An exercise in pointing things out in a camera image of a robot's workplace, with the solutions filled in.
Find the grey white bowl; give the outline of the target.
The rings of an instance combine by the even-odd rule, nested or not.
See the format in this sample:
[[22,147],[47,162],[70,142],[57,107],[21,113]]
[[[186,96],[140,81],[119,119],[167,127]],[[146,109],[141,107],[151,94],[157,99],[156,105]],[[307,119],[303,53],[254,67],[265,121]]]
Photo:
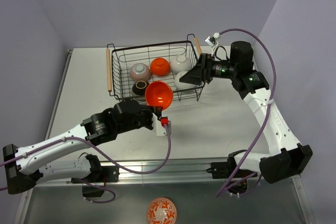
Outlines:
[[191,69],[190,60],[184,55],[177,55],[170,61],[170,67],[173,73],[177,74],[181,71],[188,71]]

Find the brown bowl beige inside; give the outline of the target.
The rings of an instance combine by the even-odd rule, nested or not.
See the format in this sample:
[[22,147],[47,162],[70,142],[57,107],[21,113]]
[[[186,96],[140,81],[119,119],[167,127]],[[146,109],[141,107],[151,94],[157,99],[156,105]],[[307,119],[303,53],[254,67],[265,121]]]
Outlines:
[[137,81],[132,86],[132,95],[134,97],[144,96],[148,85],[149,85],[149,83],[147,81],[143,81],[143,80]]

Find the black white patterned bowl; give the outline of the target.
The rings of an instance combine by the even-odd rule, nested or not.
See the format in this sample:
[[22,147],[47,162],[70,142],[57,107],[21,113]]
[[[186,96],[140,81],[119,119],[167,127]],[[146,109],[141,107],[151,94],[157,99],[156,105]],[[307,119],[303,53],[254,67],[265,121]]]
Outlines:
[[134,81],[148,81],[151,77],[149,67],[143,63],[136,63],[131,67],[130,78]]

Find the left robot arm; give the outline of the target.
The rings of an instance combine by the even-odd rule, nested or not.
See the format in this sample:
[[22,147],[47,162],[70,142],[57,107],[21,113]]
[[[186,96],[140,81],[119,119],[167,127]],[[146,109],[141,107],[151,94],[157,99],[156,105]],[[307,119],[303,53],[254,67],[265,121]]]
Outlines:
[[86,148],[96,149],[119,134],[143,127],[169,137],[171,122],[162,116],[162,110],[160,106],[143,105],[136,100],[123,101],[43,142],[25,147],[4,146],[1,166],[6,173],[5,190],[10,195],[20,194],[37,184],[63,178],[98,181],[102,166],[96,156],[89,154],[72,162],[60,162],[59,158]]

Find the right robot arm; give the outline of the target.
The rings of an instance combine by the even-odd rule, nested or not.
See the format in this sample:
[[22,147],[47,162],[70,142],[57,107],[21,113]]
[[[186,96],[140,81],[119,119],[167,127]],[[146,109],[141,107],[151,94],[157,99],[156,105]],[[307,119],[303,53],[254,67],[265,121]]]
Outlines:
[[241,99],[249,106],[264,134],[269,154],[237,151],[229,155],[228,173],[240,176],[245,170],[261,174],[270,183],[299,175],[310,161],[313,151],[302,145],[291,132],[275,101],[264,75],[254,69],[253,48],[246,41],[231,44],[229,58],[217,61],[201,54],[197,64],[180,77],[193,85],[210,83],[213,78],[229,79]]

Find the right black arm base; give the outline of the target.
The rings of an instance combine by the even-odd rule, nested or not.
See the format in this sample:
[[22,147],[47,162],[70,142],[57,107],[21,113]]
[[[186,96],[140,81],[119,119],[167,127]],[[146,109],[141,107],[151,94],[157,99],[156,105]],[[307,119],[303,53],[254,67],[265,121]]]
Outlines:
[[[212,175],[212,179],[227,179],[232,173],[234,168],[231,168],[229,162],[212,162],[210,168],[206,170],[207,173]],[[252,171],[246,169],[240,169],[234,176],[234,178],[241,179],[250,174],[253,174]],[[239,184],[233,186],[228,191],[233,194],[242,194],[245,193],[248,189],[248,182],[244,180]]]

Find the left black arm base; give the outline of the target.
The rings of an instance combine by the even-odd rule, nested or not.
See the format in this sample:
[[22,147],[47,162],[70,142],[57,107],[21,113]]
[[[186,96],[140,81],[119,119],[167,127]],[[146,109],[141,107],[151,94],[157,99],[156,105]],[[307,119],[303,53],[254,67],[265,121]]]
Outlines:
[[[116,166],[102,166],[98,168],[90,168],[89,175],[82,178],[83,181],[91,184],[101,183],[106,187],[107,183],[116,183],[119,179],[119,168]],[[97,189],[92,186],[83,184],[82,195],[87,198],[100,198],[103,196],[104,190]]]

